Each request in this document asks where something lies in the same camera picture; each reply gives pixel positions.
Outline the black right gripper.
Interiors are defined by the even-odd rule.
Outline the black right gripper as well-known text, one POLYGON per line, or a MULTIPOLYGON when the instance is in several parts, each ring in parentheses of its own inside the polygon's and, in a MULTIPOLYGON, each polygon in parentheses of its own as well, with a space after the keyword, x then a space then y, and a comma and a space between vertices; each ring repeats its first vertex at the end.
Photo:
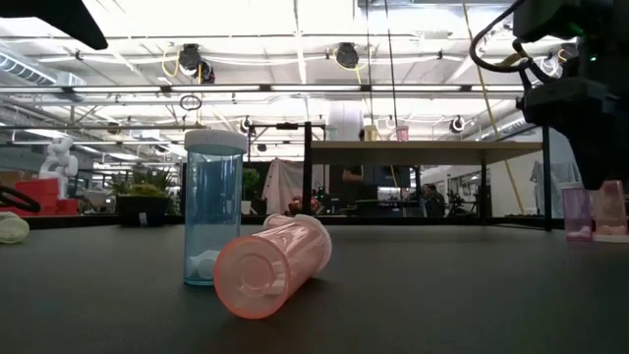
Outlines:
POLYGON ((566 72, 574 78, 531 88, 517 100, 525 121, 567 139, 586 189, 626 179, 628 0, 526 0, 513 20, 523 43, 577 40, 576 62, 566 72))

